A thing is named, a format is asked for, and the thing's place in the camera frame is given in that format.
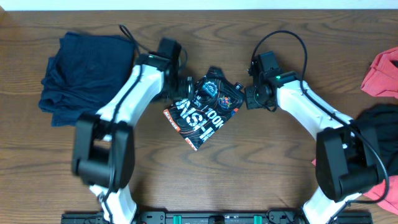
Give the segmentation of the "black mounting rail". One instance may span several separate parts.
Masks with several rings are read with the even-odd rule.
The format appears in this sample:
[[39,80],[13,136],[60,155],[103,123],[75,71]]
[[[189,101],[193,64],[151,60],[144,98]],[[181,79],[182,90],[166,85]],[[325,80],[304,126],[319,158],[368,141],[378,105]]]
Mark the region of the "black mounting rail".
[[[62,224],[110,223],[99,213],[64,213]],[[132,223],[137,224],[294,224],[308,223],[301,214],[293,211],[269,211],[267,213],[168,213],[142,212]],[[331,223],[373,224],[369,212],[343,212]]]

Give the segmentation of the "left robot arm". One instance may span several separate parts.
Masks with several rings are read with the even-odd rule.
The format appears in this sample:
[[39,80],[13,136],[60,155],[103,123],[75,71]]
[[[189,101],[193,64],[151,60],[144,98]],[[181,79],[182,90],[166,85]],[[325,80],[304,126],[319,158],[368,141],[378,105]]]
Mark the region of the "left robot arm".
[[134,163],[134,127],[153,100],[193,99],[192,77],[179,77],[182,46],[163,38],[155,52],[140,54],[116,96],[95,114],[83,113],[75,126],[72,173],[89,185],[103,216],[82,223],[133,223],[137,205],[129,181]]

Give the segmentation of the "folded navy blue garment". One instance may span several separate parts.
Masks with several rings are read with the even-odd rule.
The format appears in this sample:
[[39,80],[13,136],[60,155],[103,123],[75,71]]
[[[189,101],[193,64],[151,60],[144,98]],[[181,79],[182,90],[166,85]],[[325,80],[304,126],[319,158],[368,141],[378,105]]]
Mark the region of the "folded navy blue garment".
[[39,108],[53,127],[73,126],[108,104],[131,74],[135,44],[120,35],[67,32],[48,60]]

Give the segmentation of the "black garment with logo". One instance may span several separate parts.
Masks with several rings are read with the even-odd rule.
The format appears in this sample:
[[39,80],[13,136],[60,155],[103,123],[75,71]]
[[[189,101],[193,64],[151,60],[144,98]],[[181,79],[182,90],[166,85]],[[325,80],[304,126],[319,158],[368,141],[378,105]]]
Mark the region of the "black garment with logo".
[[381,160],[389,176],[397,175],[397,105],[378,104],[357,118],[375,127]]

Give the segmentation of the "black orange contour-pattern shirt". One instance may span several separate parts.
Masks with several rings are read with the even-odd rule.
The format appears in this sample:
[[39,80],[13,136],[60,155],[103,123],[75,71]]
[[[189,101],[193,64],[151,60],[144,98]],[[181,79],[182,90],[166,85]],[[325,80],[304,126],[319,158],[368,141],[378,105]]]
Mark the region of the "black orange contour-pattern shirt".
[[222,69],[210,67],[196,82],[192,100],[182,99],[163,111],[172,127],[197,151],[244,103],[244,86],[229,82]]

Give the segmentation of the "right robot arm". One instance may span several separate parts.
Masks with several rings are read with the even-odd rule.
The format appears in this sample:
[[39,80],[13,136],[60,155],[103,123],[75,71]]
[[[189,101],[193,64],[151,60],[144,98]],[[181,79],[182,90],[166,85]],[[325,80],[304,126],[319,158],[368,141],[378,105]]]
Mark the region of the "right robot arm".
[[297,72],[279,67],[273,52],[255,55],[245,88],[247,109],[280,108],[292,115],[316,141],[318,188],[294,215],[294,223],[360,222],[344,209],[387,178],[376,130],[369,123],[340,113],[311,90]]

